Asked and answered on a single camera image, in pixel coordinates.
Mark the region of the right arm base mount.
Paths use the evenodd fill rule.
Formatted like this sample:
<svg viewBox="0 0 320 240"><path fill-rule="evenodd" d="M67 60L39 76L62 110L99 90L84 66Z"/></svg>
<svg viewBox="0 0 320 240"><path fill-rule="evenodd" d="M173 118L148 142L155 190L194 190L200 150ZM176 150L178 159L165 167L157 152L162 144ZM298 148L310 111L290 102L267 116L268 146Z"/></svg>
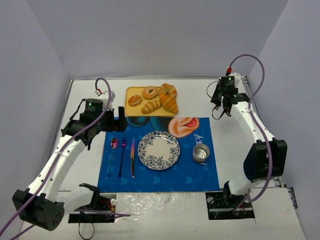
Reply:
<svg viewBox="0 0 320 240"><path fill-rule="evenodd" d="M244 195L226 197L222 191L206 192L206 205L208 219L215 220L242 220L254 219L255 214L251 203L244 201Z"/></svg>

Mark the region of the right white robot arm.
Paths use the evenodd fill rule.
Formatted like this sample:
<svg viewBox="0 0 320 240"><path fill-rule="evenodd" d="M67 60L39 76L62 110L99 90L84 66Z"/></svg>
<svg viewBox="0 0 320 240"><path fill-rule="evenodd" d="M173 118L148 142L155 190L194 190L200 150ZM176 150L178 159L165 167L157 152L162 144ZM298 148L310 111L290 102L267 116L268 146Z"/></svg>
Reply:
<svg viewBox="0 0 320 240"><path fill-rule="evenodd" d="M271 179L282 176L288 145L263 125L247 94L240 93L236 87L235 76L218 79L210 102L222 108L222 116L237 121L251 144L240 174L224 184L223 196L229 200L245 195L255 186L268 185Z"/></svg>

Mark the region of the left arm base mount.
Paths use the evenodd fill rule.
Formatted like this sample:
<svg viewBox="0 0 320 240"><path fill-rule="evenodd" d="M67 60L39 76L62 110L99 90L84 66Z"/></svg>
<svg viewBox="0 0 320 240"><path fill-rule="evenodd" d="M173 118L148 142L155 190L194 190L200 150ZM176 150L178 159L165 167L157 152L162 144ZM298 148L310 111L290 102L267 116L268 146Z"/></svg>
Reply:
<svg viewBox="0 0 320 240"><path fill-rule="evenodd" d="M94 210L95 212L71 212L67 222L69 224L102 224L114 223L115 216L106 215L100 212L115 212L117 204L117 195L115 193L101 193L95 206L86 205L81 209Z"/></svg>

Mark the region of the large striped croissant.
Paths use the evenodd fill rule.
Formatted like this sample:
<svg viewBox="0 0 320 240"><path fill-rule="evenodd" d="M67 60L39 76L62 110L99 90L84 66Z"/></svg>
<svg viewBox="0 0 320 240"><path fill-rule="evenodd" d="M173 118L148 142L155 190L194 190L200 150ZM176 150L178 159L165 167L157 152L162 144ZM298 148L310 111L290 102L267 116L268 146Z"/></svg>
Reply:
<svg viewBox="0 0 320 240"><path fill-rule="evenodd" d="M159 99L160 99L160 102L161 102L163 108L166 111L171 112L173 114L178 113L178 105L177 105L177 101L174 97L171 97L169 94L160 93Z"/></svg>

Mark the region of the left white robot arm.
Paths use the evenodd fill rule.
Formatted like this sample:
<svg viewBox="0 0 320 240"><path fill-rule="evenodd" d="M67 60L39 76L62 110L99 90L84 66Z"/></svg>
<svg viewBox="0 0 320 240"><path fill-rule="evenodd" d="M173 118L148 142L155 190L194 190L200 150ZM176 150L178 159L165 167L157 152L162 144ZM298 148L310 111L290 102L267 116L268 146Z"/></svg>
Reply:
<svg viewBox="0 0 320 240"><path fill-rule="evenodd" d="M118 118L115 118L109 103L109 100L87 98L79 119L70 117L61 131L55 151L40 174L25 190L17 190L12 197L22 221L53 231L70 212L98 205L100 190L88 183L81 183L63 196L58 196L58 192L77 157L91 148L99 133L126 130L125 108L118 107Z"/></svg>

